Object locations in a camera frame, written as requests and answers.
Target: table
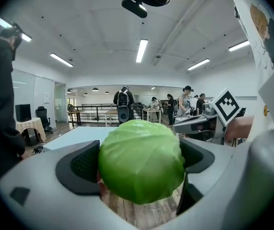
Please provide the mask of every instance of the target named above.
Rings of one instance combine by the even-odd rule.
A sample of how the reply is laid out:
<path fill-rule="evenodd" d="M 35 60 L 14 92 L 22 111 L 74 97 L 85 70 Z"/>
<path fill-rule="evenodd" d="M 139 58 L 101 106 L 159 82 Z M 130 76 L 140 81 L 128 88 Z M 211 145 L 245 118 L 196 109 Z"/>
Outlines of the table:
<path fill-rule="evenodd" d="M 81 121 L 80 121 L 80 113 L 82 111 L 74 111 L 74 112 L 67 112 L 69 115 L 71 115 L 71 121 L 72 121 L 72 126 L 74 127 L 74 122 L 73 122 L 73 114 L 76 115 L 76 123 L 78 125 L 81 125 Z"/>
<path fill-rule="evenodd" d="M 148 108 L 145 108 L 145 109 L 143 109 L 143 111 L 147 112 L 147 121 L 148 121 L 148 114 L 149 113 L 156 113 L 156 112 L 160 113 L 160 120 L 161 120 L 161 111 L 160 111 L 160 109 L 157 110 L 157 109 L 148 109 Z"/>
<path fill-rule="evenodd" d="M 68 133 L 56 138 L 55 140 L 46 143 L 44 151 L 57 150 L 59 148 L 79 144 L 92 140 L 99 140 L 103 143 L 108 133 L 115 130 L 117 127 L 77 127 Z"/>
<path fill-rule="evenodd" d="M 16 130 L 22 134 L 22 132 L 26 133 L 26 136 L 28 137 L 28 140 L 30 141 L 29 135 L 28 135 L 28 128 L 33 128 L 35 131 L 35 135 L 37 140 L 39 141 L 37 131 L 40 135 L 40 138 L 43 142 L 46 141 L 46 134 L 45 130 L 43 129 L 41 119 L 39 117 L 33 117 L 31 120 L 25 121 L 25 122 L 16 122 Z"/>
<path fill-rule="evenodd" d="M 112 115 L 118 115 L 118 111 L 117 110 L 111 110 L 111 111 L 107 111 L 105 113 L 105 126 L 107 127 L 107 116 L 109 115 L 109 121 L 110 121 L 110 125 L 112 124 Z"/>

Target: white tablecloth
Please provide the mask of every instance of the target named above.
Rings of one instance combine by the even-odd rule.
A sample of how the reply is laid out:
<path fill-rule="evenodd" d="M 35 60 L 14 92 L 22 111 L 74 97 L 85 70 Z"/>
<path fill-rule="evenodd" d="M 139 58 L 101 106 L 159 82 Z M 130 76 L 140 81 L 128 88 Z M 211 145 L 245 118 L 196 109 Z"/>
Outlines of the white tablecloth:
<path fill-rule="evenodd" d="M 40 138 L 43 142 L 46 141 L 45 130 L 43 129 L 41 119 L 39 117 L 33 117 L 31 120 L 25 122 L 16 122 L 16 130 L 22 133 L 28 128 L 33 128 L 40 135 Z"/>

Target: black railing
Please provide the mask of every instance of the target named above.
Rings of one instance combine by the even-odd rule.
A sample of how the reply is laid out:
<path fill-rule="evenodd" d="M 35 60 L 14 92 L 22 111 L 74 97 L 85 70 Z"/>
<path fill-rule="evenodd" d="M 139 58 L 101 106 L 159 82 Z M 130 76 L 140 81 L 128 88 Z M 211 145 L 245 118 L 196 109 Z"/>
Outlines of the black railing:
<path fill-rule="evenodd" d="M 117 110 L 117 105 L 115 104 L 82 104 L 81 106 L 75 106 L 75 110 L 81 111 L 80 113 L 80 120 L 82 122 L 87 122 L 87 121 L 99 121 L 99 120 L 104 120 L 105 118 L 110 121 L 112 120 L 118 120 L 118 114 L 107 114 L 105 116 L 105 113 L 108 111 L 116 111 Z M 142 119 L 142 109 L 143 106 L 139 104 L 132 104 L 131 107 L 131 115 L 134 116 L 134 119 Z M 95 111 L 93 113 L 83 113 L 82 111 Z"/>

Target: wooden floor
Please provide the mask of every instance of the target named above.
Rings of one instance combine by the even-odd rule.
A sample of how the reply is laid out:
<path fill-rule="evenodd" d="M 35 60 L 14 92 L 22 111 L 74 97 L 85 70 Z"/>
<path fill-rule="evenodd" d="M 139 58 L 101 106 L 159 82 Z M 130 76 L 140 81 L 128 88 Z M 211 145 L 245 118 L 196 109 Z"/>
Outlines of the wooden floor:
<path fill-rule="evenodd" d="M 167 125 L 168 117 L 162 115 L 162 123 Z M 82 123 L 83 127 L 105 127 L 105 124 L 95 123 Z M 66 134 L 73 129 L 72 124 L 58 123 L 53 134 L 46 134 L 46 143 L 57 139 L 59 136 Z M 27 147 L 27 154 L 31 155 L 33 149 L 40 144 Z M 148 230 L 153 227 L 159 226 L 173 218 L 177 206 L 180 201 L 183 185 L 179 186 L 172 194 L 171 197 L 162 199 L 152 204 L 136 205 L 132 202 L 124 200 L 115 194 L 107 191 L 103 197 L 103 202 L 112 209 L 116 214 L 124 220 L 141 230 Z"/>

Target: wooden table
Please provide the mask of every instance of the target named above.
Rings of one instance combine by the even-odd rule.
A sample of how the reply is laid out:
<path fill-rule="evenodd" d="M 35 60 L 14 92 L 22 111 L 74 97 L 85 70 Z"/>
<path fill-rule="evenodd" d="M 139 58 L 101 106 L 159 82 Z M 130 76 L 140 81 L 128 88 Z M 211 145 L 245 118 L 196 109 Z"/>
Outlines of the wooden table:
<path fill-rule="evenodd" d="M 78 125 L 81 125 L 81 121 L 80 121 L 80 113 L 82 111 L 74 111 L 74 112 L 67 112 L 69 115 L 71 115 L 71 121 L 72 121 L 72 126 L 74 127 L 74 122 L 73 122 L 73 114 L 75 114 L 76 116 L 76 123 Z"/>
<path fill-rule="evenodd" d="M 107 127 L 107 116 L 109 115 L 110 125 L 112 124 L 112 115 L 118 115 L 117 110 L 107 111 L 105 114 L 105 126 Z"/>
<path fill-rule="evenodd" d="M 160 109 L 157 110 L 157 109 L 148 109 L 148 108 L 145 108 L 143 109 L 144 112 L 147 112 L 147 121 L 148 121 L 148 114 L 149 113 L 156 113 L 156 112 L 159 112 L 160 113 L 160 119 L 161 119 L 161 111 Z"/>
<path fill-rule="evenodd" d="M 25 122 L 16 122 L 16 130 L 18 130 L 20 134 L 24 132 L 27 137 L 28 143 L 31 143 L 31 140 L 27 131 L 28 128 L 34 129 L 36 139 L 38 142 L 39 142 L 39 138 L 38 138 L 37 132 L 39 133 L 41 140 L 43 142 L 46 141 L 45 130 L 43 129 L 42 122 L 39 117 L 33 117 L 31 120 L 28 120 Z"/>

